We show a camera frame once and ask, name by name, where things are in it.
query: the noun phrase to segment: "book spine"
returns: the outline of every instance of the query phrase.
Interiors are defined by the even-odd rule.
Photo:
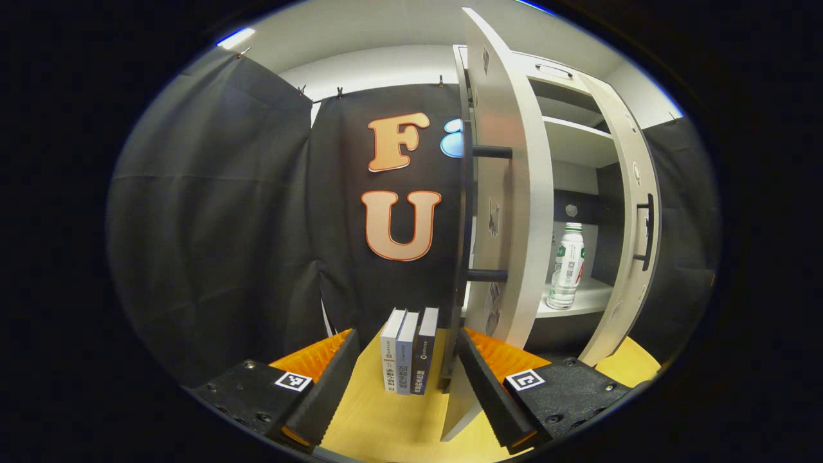
[[[435,349],[434,336],[417,336],[417,346],[414,350],[414,359],[411,362],[411,393],[423,395],[425,383],[429,378],[431,355]]]
[[[409,395],[410,370],[412,369],[412,343],[398,341],[398,394]]]
[[[386,391],[397,390],[397,359],[395,353],[396,341],[393,338],[380,338],[380,348],[383,351],[383,385]]]

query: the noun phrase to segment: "letter u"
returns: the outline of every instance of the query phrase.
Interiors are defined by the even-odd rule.
[[[365,239],[375,254],[388,260],[407,262],[423,257],[431,248],[431,236],[435,227],[435,206],[440,203],[440,193],[412,191],[407,196],[414,204],[414,237],[406,244],[392,239],[392,206],[398,196],[392,191],[366,191],[360,197],[365,204]]]

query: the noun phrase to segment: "gray book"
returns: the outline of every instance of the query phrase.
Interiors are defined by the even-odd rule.
[[[417,332],[417,312],[408,312],[398,334],[398,394],[409,395],[412,379],[414,335]]]

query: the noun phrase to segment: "blue decoration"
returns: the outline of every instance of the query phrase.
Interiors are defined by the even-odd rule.
[[[448,135],[440,142],[440,151],[448,157],[463,157],[463,122],[452,119],[443,127]]]

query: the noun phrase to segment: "yellow table surface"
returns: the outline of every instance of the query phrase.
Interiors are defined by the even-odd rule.
[[[600,373],[624,386],[635,387],[657,376],[660,363],[632,338],[626,336],[620,347],[595,367]]]
[[[449,395],[437,389],[447,330],[437,330],[424,395],[399,395],[383,385],[379,334],[357,359],[349,385],[320,446],[362,461],[501,461],[485,413],[450,442],[441,442]]]

